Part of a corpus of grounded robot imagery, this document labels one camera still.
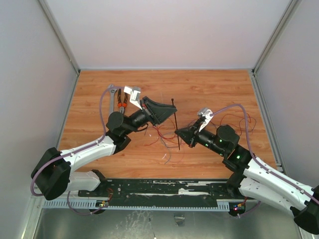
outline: robotic arm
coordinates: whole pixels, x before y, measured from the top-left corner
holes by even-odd
[[[130,94],[130,102],[140,108],[138,111],[129,117],[120,112],[111,113],[106,124],[109,131],[95,141],[63,151],[50,148],[44,153],[31,178],[46,200],[56,199],[65,191],[96,189],[100,179],[94,171],[75,170],[98,158],[122,151],[131,141],[128,134],[139,131],[149,122],[152,125],[161,124],[177,111],[175,106],[160,104],[148,97],[139,101],[140,88],[125,87],[124,92]]]
[[[212,118],[208,108],[198,112],[191,126],[176,130],[189,147],[197,143],[218,153],[233,174],[228,179],[230,195],[243,195],[288,212],[304,230],[319,234],[319,186],[312,188],[273,169],[259,157],[238,144],[239,136],[229,125],[220,126],[216,134],[205,130]]]

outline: red-handled pliers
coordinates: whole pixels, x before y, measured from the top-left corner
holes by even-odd
[[[124,114],[125,112],[125,108],[128,105],[128,98],[129,98],[129,94],[124,93],[124,100],[123,103],[121,101],[121,89],[118,90],[118,107],[119,107],[119,111]]]

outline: wooden table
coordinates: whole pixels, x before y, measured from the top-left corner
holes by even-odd
[[[142,90],[141,98],[148,96],[159,103],[171,104],[171,98],[174,98],[178,110],[178,127],[186,126],[197,119],[196,113],[203,107],[209,107],[214,112],[227,105],[241,103],[251,117],[249,130],[254,127],[250,132],[254,152],[275,167],[250,78],[244,70],[82,71],[60,150],[82,145],[101,136],[98,106],[100,96],[109,84],[138,86]],[[102,107],[106,122],[109,97],[109,94],[105,96]],[[116,99],[114,109],[118,111]],[[137,107],[129,104],[125,114],[129,116],[136,110]],[[240,108],[232,108],[215,116],[212,122],[217,125],[230,124],[240,134],[240,127],[245,127],[244,121],[240,121],[242,117]],[[172,121],[165,121],[159,129],[162,134],[169,133],[166,135],[168,138],[174,136]],[[216,130],[213,124],[206,129],[213,133]],[[242,131],[240,144],[247,147],[246,136],[244,130]],[[129,137],[132,141],[125,150],[91,162],[79,171],[98,169],[109,178],[228,178],[232,174],[222,164],[222,157],[199,144],[194,148],[182,144],[179,151],[178,147],[167,149],[160,140],[153,143],[159,135],[152,127],[146,133],[131,133]],[[170,141],[165,141],[168,146],[177,146],[176,137]]]

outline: gray floor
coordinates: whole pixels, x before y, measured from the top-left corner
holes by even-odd
[[[300,239],[293,220],[262,204],[241,219],[228,213],[107,210],[78,216],[68,209],[43,209],[36,239]]]

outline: wall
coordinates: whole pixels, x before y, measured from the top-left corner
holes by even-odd
[[[0,2],[0,238],[14,239],[30,174],[57,139],[76,74],[35,0]]]
[[[304,0],[258,72],[290,176],[319,184],[319,1]]]
[[[290,0],[47,0],[81,69],[252,68]]]

